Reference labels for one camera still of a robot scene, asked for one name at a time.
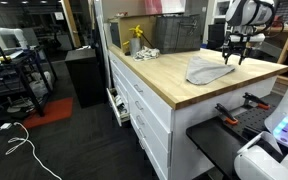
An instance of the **black cabinet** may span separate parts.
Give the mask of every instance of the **black cabinet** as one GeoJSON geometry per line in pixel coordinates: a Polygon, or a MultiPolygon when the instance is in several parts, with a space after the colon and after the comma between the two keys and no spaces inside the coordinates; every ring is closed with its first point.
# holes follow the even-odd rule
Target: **black cabinet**
{"type": "Polygon", "coordinates": [[[105,89],[95,50],[73,50],[65,63],[82,108],[104,103],[105,89]]]}

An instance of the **red mat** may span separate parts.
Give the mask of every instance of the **red mat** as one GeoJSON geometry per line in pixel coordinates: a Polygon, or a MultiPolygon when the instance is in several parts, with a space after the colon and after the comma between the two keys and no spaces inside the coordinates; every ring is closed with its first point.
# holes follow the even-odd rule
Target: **red mat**
{"type": "Polygon", "coordinates": [[[38,113],[34,113],[24,120],[23,125],[29,129],[69,118],[72,115],[72,105],[73,98],[49,102],[44,108],[44,117],[40,117],[38,113]]]}

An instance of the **floor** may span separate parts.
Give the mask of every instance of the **floor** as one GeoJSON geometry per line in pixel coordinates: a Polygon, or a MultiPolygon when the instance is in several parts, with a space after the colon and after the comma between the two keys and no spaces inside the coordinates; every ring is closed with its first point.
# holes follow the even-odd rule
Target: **floor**
{"type": "MultiPolygon", "coordinates": [[[[55,62],[59,81],[51,100],[74,98],[71,118],[29,130],[36,155],[54,173],[72,180],[150,180],[158,179],[136,143],[131,128],[118,127],[108,104],[81,109],[64,62],[55,62]]],[[[12,154],[7,141],[23,137],[24,131],[11,128],[0,133],[0,179],[55,179],[33,158],[26,144],[12,154]]]]}

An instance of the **white shelf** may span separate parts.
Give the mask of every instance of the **white shelf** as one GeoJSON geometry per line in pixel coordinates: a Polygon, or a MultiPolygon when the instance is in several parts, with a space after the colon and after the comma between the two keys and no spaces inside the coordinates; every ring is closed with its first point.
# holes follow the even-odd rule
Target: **white shelf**
{"type": "Polygon", "coordinates": [[[214,16],[214,19],[225,19],[225,15],[214,16]]]}
{"type": "Polygon", "coordinates": [[[217,0],[217,3],[230,2],[230,0],[217,0]]]}

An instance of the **clamp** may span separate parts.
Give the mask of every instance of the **clamp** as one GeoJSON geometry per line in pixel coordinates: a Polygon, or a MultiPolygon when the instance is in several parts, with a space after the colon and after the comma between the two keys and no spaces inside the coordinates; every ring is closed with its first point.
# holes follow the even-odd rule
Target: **clamp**
{"type": "Polygon", "coordinates": [[[215,109],[217,109],[221,114],[226,116],[225,121],[231,125],[236,125],[238,120],[220,103],[216,104],[215,109]]]}
{"type": "Polygon", "coordinates": [[[257,103],[257,107],[268,110],[270,109],[270,105],[266,102],[264,102],[263,100],[261,100],[260,98],[258,98],[257,96],[246,92],[245,95],[243,96],[243,98],[245,98],[244,101],[244,106],[249,105],[250,101],[253,101],[255,103],[257,103]]]}

